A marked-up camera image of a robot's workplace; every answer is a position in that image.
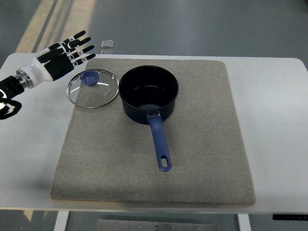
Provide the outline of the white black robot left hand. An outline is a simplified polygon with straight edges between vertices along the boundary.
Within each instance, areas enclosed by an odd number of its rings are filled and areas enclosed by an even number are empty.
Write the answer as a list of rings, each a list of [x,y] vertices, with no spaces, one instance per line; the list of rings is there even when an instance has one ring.
[[[85,47],[91,38],[81,39],[85,34],[86,31],[80,31],[36,53],[30,64],[16,71],[15,78],[24,88],[31,89],[42,82],[56,81],[64,77],[77,66],[95,57],[95,54],[88,54],[94,46]]]

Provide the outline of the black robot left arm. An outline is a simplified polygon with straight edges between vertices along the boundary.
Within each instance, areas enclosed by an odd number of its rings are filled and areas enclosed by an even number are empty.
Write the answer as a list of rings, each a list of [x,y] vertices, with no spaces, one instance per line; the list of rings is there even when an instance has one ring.
[[[0,81],[0,119],[5,120],[16,115],[22,108],[22,104],[13,100],[14,97],[25,91],[22,79],[9,76]]]

